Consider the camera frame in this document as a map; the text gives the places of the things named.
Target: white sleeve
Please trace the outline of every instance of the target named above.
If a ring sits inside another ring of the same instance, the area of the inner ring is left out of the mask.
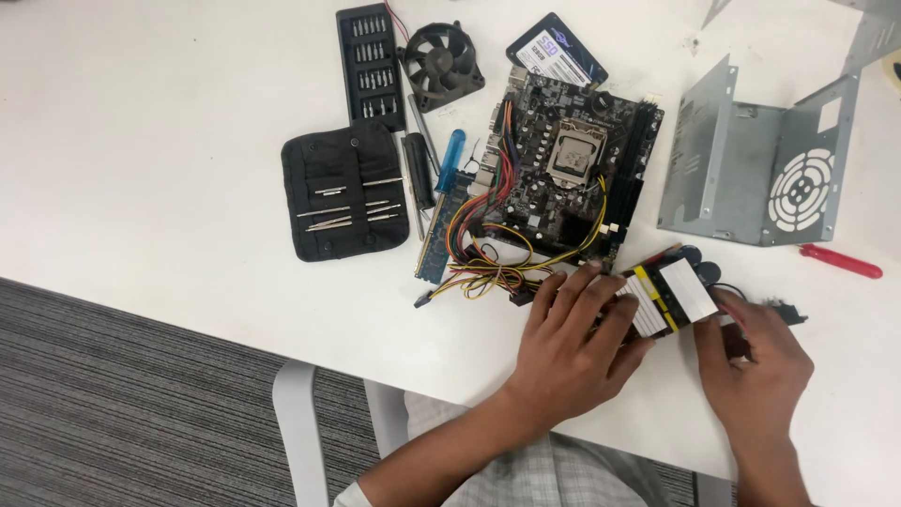
[[[335,498],[332,507],[372,507],[372,504],[363,494],[363,490],[359,488],[359,484],[354,483]]]

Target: motherboard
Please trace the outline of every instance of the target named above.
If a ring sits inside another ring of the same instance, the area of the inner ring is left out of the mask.
[[[642,191],[663,111],[653,100],[633,102],[519,67],[510,73],[505,98],[514,104],[516,181],[485,220],[513,228],[536,253],[554,256],[586,240],[606,197],[600,233],[566,261],[599,259],[610,272]],[[473,197],[488,191],[499,163],[500,106],[491,118],[487,149],[469,186]],[[485,235],[523,246],[501,228]]]

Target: screwdriver bit set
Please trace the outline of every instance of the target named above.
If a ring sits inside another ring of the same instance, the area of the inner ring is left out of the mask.
[[[350,122],[376,120],[406,129],[394,30],[384,4],[338,11],[338,39]]]

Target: cpu socket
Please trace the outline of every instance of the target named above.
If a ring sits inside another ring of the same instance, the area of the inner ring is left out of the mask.
[[[566,119],[560,121],[560,131],[548,160],[548,174],[562,189],[585,185],[591,178],[598,155],[604,151],[606,129]]]

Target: gray carpet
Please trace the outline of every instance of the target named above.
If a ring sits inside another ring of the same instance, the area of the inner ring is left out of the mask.
[[[293,506],[283,357],[0,279],[0,506]],[[321,371],[332,498],[378,461],[359,379]],[[691,473],[659,466],[692,506]]]

